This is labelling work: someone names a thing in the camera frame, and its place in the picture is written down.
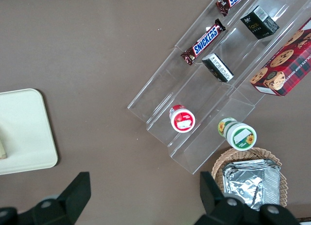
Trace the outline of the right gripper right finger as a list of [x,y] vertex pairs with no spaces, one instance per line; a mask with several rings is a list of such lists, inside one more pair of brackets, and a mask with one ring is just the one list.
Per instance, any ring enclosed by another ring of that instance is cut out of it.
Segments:
[[259,211],[233,197],[225,197],[210,172],[200,172],[200,197],[206,213],[196,225],[298,225],[286,208],[265,204]]

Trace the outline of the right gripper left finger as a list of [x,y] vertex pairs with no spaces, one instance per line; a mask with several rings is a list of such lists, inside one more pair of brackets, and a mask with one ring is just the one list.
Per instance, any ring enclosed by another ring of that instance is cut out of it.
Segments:
[[55,199],[46,199],[26,212],[14,207],[0,209],[2,225],[73,225],[91,198],[89,172],[80,172]]

